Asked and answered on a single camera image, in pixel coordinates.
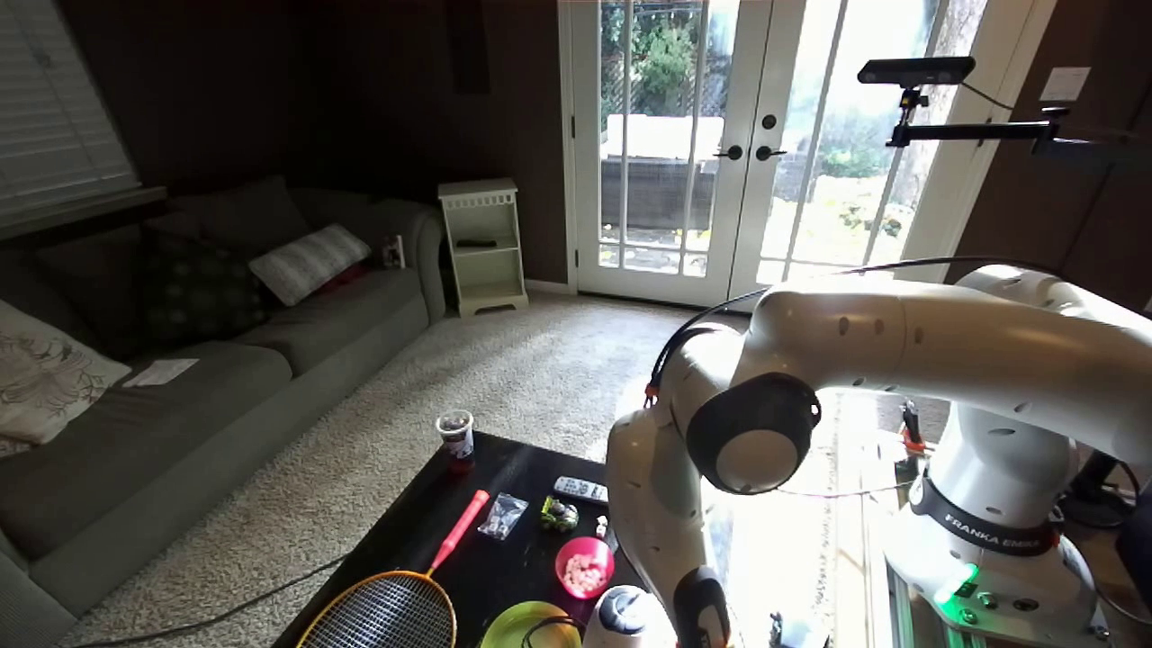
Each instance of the robotic arm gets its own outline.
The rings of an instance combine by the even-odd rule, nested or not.
[[[944,595],[944,622],[1042,642],[1085,625],[1091,571],[1047,527],[1070,438],[1152,464],[1152,325],[1070,282],[983,266],[957,283],[818,282],[771,289],[748,330],[706,329],[668,354],[658,391],[609,438],[611,521],[658,592],[680,644],[727,644],[723,588],[706,570],[697,478],[771,494],[819,424],[818,389],[950,400],[950,422],[899,510],[889,566]],[[940,571],[980,571],[983,620],[950,620]]]

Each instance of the table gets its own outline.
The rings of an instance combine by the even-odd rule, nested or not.
[[[604,467],[593,461],[509,444],[488,432],[473,432],[473,457],[467,467],[457,467],[445,454],[429,457],[429,464],[370,527],[338,571],[311,595],[278,644],[293,644],[309,620],[347,583],[382,570],[429,570],[436,542],[445,536],[473,491],[488,491],[493,496],[514,494],[527,499],[527,510],[503,542],[470,532],[436,571],[457,606],[461,644],[478,644],[482,629],[514,600],[553,600],[584,625],[589,606],[578,606],[553,588],[553,541],[541,530],[541,499],[551,494],[553,476],[604,484]],[[641,583],[623,550],[615,583]]]

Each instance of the couch cushion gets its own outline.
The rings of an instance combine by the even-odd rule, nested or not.
[[[329,223],[250,258],[250,272],[285,307],[293,307],[298,300],[311,296],[320,283],[328,283],[358,258],[368,258],[368,245],[353,236],[343,223]]]
[[[100,349],[139,347],[139,229],[118,228],[31,251]]]
[[[155,347],[223,338],[266,320],[248,264],[211,242],[143,228],[143,330]]]
[[[4,438],[49,444],[125,376],[125,362],[112,362],[73,334],[0,301]]]
[[[43,557],[290,382],[279,354],[209,341],[167,384],[112,389],[52,444],[0,461],[0,530]]]
[[[413,300],[423,300],[413,271],[370,271],[338,292],[273,313],[243,341],[279,349],[293,376],[303,376],[368,329],[386,329],[387,313]]]
[[[0,530],[0,563],[26,566],[21,550],[14,550],[14,542],[4,536],[4,530]]]
[[[309,229],[279,175],[231,190],[172,197],[172,212],[193,212],[197,229],[243,256],[269,251]]]

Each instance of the cable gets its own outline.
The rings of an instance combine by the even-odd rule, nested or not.
[[[225,610],[225,611],[218,611],[218,614],[209,614],[209,620],[197,620],[197,622],[188,622],[188,625],[155,629],[155,634],[136,634],[136,637],[89,642],[89,644],[80,644],[80,648],[116,648],[116,644],[143,644],[143,642],[164,642],[164,637],[202,634],[202,629],[209,629],[209,625],[214,625],[214,622],[223,622],[223,620],[231,620],[231,614],[236,614],[236,611],[243,611],[243,610],[263,606],[266,596],[273,596],[273,595],[279,595],[279,592],[289,592],[289,588],[293,588],[293,583],[303,583],[303,578],[309,578],[309,575],[317,575],[317,571],[323,571],[323,570],[334,570],[334,566],[344,563],[344,557],[347,557],[347,553],[329,557],[329,563],[323,563],[323,566],[317,566],[317,570],[309,570],[309,571],[303,571],[303,575],[293,575],[293,578],[289,578],[289,583],[279,583],[279,588],[273,588],[273,592],[263,592],[263,595],[255,595],[255,596],[248,596],[248,600],[241,600],[241,606],[233,606],[233,610]]]
[[[1095,122],[1061,122],[1066,128],[1083,128],[1085,136],[1099,133],[1099,136],[1114,136],[1114,139],[1131,139],[1131,145],[1145,145],[1152,148],[1152,136],[1136,133],[1136,128],[1112,128],[1112,126],[1095,126]]]
[[[723,313],[727,307],[743,301],[743,300],[754,300],[754,296],[763,296],[763,289],[760,289],[760,292],[734,296],[734,300],[723,300],[723,301],[715,301],[715,307],[706,307],[706,311],[692,313],[692,318],[663,341],[663,349],[656,354],[656,361],[651,361],[651,379],[647,379],[647,384],[645,384],[645,400],[656,400],[656,397],[658,397],[663,370],[668,368],[673,354],[676,354],[687,338],[695,338],[695,334],[703,334],[703,330],[713,330],[713,329],[695,329],[703,318],[715,318],[715,313]]]
[[[983,264],[983,258],[968,258],[968,256],[921,256],[921,258],[902,258],[902,264],[868,264],[868,266],[851,266],[847,272],[875,272],[875,271],[899,271],[899,266],[944,266],[944,264]]]
[[[980,85],[973,85],[973,82],[961,82],[968,95],[974,95],[974,96],[983,96],[983,100],[991,100],[991,104],[998,104],[998,107],[1005,107],[1005,110],[1012,110],[1012,104],[1005,104],[1005,100],[998,100],[998,96],[991,96],[987,90],[980,90]]]
[[[781,494],[781,496],[811,496],[811,499],[851,499],[851,496],[868,496],[875,499],[875,494],[891,494],[891,491],[902,491],[902,485],[875,485],[875,491],[771,491],[771,494]]]
[[[1149,620],[1149,614],[1118,606],[1114,596],[1106,596],[1100,592],[1095,592],[1095,595],[1099,595],[1099,600],[1106,600],[1106,606],[1109,606],[1114,614],[1123,614],[1127,622],[1133,622],[1133,625],[1142,625],[1142,629],[1152,629],[1152,620]]]
[[[1142,478],[1131,470],[1131,464],[1123,464],[1123,461],[1114,461],[1114,464],[1118,464],[1118,470],[1127,476],[1131,494],[1142,496],[1145,485],[1142,485]]]

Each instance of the throw pillow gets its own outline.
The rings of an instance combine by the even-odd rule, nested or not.
[[[31,450],[31,444],[0,438],[0,461],[28,454],[28,450]]]
[[[49,444],[128,368],[0,301],[0,436]]]
[[[155,347],[223,338],[266,320],[248,264],[211,242],[143,228],[139,282]]]
[[[139,349],[139,289],[136,289],[139,229],[116,228],[74,242],[45,245],[31,251],[67,307],[80,313],[80,329],[100,349]]]
[[[355,235],[329,223],[250,258],[248,266],[285,307],[293,307],[353,264],[368,258],[368,251],[370,250]]]

